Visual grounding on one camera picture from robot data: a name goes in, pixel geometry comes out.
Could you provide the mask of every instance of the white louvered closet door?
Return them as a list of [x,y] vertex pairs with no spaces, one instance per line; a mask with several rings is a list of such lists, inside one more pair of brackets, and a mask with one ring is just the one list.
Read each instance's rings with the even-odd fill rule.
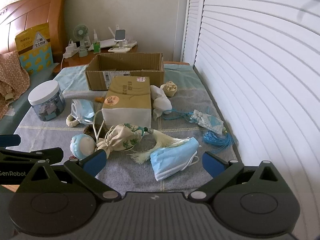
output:
[[188,62],[191,66],[195,63],[196,50],[199,39],[203,0],[187,0],[187,21],[186,33],[184,35],[184,45],[181,53],[183,62]]
[[320,2],[204,0],[195,67],[245,165],[271,160],[320,234]]

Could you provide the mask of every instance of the white jar lid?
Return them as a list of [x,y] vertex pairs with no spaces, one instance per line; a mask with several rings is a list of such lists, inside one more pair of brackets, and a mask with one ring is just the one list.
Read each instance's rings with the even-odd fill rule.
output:
[[36,86],[29,94],[28,100],[32,106],[40,105],[52,98],[60,89],[56,80],[49,80]]

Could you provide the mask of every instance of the triangle logo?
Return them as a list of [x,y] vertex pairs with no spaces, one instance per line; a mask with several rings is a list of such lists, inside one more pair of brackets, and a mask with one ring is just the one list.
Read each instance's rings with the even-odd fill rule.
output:
[[48,44],[47,40],[44,38],[44,36],[41,35],[40,32],[36,33],[35,41],[33,42],[33,48],[32,49],[38,49],[39,47]]

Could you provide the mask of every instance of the orange round sticker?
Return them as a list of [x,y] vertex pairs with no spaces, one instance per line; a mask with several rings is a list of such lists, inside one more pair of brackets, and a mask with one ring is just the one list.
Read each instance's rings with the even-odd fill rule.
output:
[[104,103],[108,106],[114,106],[118,102],[119,102],[119,97],[117,96],[110,96],[110,97],[107,97],[106,100],[104,100]]

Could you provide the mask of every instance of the open cardboard box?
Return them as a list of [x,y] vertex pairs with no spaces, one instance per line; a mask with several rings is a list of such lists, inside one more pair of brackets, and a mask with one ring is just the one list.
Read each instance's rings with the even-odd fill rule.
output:
[[130,76],[149,77],[150,85],[164,83],[162,53],[101,53],[85,69],[88,87],[93,91],[107,90],[108,73],[130,72]]

